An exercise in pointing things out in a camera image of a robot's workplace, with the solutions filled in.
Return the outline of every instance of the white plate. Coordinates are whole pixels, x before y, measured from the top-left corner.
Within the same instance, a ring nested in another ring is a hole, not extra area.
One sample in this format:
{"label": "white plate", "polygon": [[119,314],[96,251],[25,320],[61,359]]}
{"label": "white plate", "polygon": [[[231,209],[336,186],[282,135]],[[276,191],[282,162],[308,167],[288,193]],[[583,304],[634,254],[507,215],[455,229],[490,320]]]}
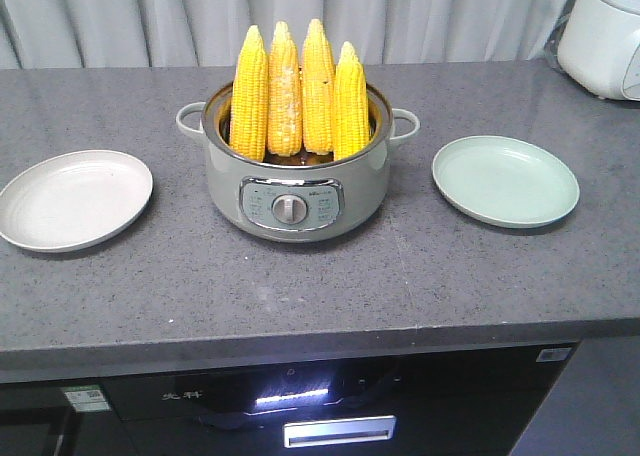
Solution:
{"label": "white plate", "polygon": [[152,187],[149,168],[129,154],[63,154],[27,169],[0,192],[0,235],[32,251],[86,248],[131,224]]}

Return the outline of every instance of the light green plate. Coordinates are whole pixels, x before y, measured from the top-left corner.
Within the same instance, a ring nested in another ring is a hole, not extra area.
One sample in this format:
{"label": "light green plate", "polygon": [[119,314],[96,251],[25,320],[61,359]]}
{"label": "light green plate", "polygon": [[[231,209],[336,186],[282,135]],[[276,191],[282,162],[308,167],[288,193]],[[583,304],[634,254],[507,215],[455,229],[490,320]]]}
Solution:
{"label": "light green plate", "polygon": [[470,136],[433,158],[433,178],[456,208],[485,223],[535,228],[566,216],[580,188],[571,170],[533,144],[503,136]]}

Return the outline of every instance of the appliance door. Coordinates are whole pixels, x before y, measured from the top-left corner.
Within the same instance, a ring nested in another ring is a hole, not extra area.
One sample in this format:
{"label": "appliance door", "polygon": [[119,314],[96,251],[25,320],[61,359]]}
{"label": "appliance door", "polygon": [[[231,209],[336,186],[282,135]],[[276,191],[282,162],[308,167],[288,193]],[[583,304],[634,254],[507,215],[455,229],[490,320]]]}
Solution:
{"label": "appliance door", "polygon": [[136,454],[115,413],[110,408],[100,409],[108,408],[106,402],[102,405],[94,403],[92,408],[88,403],[84,407],[82,404],[74,406],[65,395],[66,389],[69,385],[0,386],[0,454]]}
{"label": "appliance door", "polygon": [[507,455],[572,345],[111,379],[144,456]]}

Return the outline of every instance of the label sticker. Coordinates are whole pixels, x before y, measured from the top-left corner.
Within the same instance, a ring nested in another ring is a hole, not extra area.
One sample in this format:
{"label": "label sticker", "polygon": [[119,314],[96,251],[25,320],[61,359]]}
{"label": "label sticker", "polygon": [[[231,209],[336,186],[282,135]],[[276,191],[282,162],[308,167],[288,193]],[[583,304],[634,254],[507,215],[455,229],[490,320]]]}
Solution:
{"label": "label sticker", "polygon": [[95,411],[109,411],[109,403],[102,394],[100,386],[93,384],[90,386],[70,386],[62,388],[62,392],[67,397],[73,409],[78,413],[90,413]]}
{"label": "label sticker", "polygon": [[551,363],[553,361],[564,361],[571,353],[571,348],[548,348],[543,349],[538,354],[536,363]]}

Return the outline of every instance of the plate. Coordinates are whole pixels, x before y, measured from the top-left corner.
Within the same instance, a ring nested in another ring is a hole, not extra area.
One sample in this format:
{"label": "plate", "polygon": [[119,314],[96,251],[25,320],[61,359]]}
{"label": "plate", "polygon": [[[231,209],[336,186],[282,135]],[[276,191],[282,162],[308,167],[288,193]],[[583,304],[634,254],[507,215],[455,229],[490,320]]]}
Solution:
{"label": "plate", "polygon": [[535,228],[566,216],[578,203],[576,177],[542,148],[504,136],[470,136],[433,158],[433,178],[456,208],[485,223]]}
{"label": "plate", "polygon": [[86,248],[131,224],[152,187],[149,168],[129,154],[89,150],[56,156],[0,192],[0,235],[31,251]]}

